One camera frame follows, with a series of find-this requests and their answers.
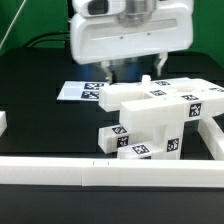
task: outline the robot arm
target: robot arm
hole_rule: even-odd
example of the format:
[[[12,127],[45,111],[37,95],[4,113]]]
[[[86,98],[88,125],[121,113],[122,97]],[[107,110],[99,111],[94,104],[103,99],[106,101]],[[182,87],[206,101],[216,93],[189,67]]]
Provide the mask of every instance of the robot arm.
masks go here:
[[[71,46],[80,64],[167,53],[193,42],[193,0],[73,0]]]

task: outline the black tabletop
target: black tabletop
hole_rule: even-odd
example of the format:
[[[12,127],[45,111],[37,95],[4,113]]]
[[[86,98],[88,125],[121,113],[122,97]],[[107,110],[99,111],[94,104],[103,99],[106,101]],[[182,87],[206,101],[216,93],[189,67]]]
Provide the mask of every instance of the black tabletop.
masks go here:
[[[116,82],[158,79],[154,57],[111,66]],[[173,53],[161,79],[203,78],[224,86],[224,70],[200,53]],[[97,65],[78,65],[63,49],[21,48],[0,58],[0,110],[8,128],[0,155],[114,158],[97,145],[100,127],[118,124],[118,112],[96,102],[58,102],[65,81],[105,81]],[[223,116],[216,118],[223,127]],[[212,159],[185,124],[182,159]],[[0,185],[0,223],[223,223],[223,189]]]

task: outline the white plastic block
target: white plastic block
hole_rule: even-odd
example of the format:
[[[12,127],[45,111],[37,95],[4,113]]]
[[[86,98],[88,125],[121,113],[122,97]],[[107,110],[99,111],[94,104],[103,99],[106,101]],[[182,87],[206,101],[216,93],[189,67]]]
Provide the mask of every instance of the white plastic block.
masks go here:
[[[0,111],[0,136],[7,128],[7,122],[6,122],[6,114],[4,111]]]
[[[220,161],[122,160],[120,167],[120,186],[224,186]]]
[[[157,80],[152,81],[152,83],[159,86],[162,90],[176,90],[176,95],[179,96],[183,94],[189,94],[191,92],[202,92],[204,89],[216,86],[215,84],[205,81],[203,79],[189,79],[187,77]]]
[[[153,129],[153,141],[161,144],[165,140],[182,137],[184,131],[184,123],[173,123],[167,126],[159,126]]]
[[[0,157],[1,184],[82,185],[85,159]]]
[[[185,121],[186,103],[181,98],[158,98],[121,103],[120,124],[138,131]]]
[[[129,145],[118,149],[118,159],[162,159],[164,150],[152,141]]]
[[[96,159],[82,169],[82,186],[119,186],[120,169],[112,160]]]
[[[107,86],[105,82],[65,82],[57,100],[98,101],[99,88]]]
[[[199,95],[203,100],[201,118],[215,117],[224,113],[224,90],[223,92],[219,91],[205,91]]]
[[[141,89],[141,83],[112,85],[102,87],[99,90],[99,106],[105,111],[120,110],[120,103],[131,100],[141,100],[144,95]]]
[[[180,159],[183,132],[184,123],[173,124],[166,127],[163,146],[165,152],[163,159]]]
[[[198,131],[215,160],[224,160],[224,134],[213,118],[199,121]]]
[[[152,130],[127,132],[121,125],[99,129],[98,144],[105,154],[117,152],[119,147],[152,139]]]

